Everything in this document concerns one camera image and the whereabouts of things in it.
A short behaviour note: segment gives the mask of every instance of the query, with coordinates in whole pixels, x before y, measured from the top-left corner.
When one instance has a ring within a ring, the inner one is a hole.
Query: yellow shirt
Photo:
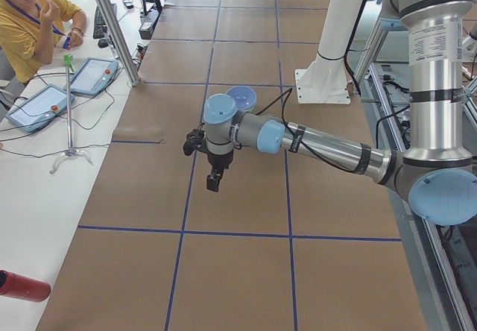
[[[52,0],[60,7],[60,18],[54,21],[54,26],[64,33],[63,22],[68,22],[80,8],[68,0]],[[45,0],[37,0],[40,7],[45,6]],[[41,67],[41,62],[35,60],[33,54],[40,36],[40,25],[21,14],[5,0],[0,0],[0,46],[3,48],[17,78],[28,82]],[[61,39],[54,34],[54,44]]]

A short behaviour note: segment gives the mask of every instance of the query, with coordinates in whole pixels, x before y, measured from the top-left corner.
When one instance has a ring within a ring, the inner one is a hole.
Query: red can
[[[39,303],[44,301],[50,292],[50,284],[44,281],[0,270],[0,295]]]

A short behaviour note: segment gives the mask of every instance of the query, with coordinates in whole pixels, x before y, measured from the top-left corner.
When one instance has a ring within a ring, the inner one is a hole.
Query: blue bowl
[[[256,93],[249,86],[234,86],[227,91],[227,95],[236,102],[237,109],[251,112],[256,104]]]

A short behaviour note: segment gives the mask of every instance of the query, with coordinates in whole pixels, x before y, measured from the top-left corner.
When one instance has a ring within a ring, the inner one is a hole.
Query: blue lanyard
[[[32,17],[30,14],[28,14],[27,12],[25,12],[22,8],[18,7],[17,5],[15,5],[15,3],[13,3],[11,0],[5,0],[9,5],[11,5],[13,8],[15,8],[17,11],[19,11],[21,14],[23,14],[24,16],[26,16],[27,18],[29,18],[31,21],[37,23],[38,25],[41,25],[40,21],[34,17]],[[40,12],[41,11],[41,7],[38,3],[35,3],[35,5],[37,6],[37,9],[38,11]],[[63,35],[66,37],[66,34],[64,34],[61,30],[59,30],[57,27],[55,27],[53,25],[53,33],[55,34],[58,34],[58,35]]]

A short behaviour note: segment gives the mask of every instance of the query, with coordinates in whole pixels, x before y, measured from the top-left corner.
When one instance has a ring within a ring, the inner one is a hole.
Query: blue joint cap
[[[278,121],[267,121],[260,129],[256,139],[256,147],[260,152],[276,154],[282,147],[285,126]]]
[[[412,186],[409,206],[437,225],[464,223],[477,214],[477,177],[459,168],[428,173]]]
[[[399,19],[381,18],[383,31],[407,31],[407,27]]]
[[[206,100],[203,107],[203,120],[207,124],[222,124],[237,113],[233,98],[225,94],[213,95]]]

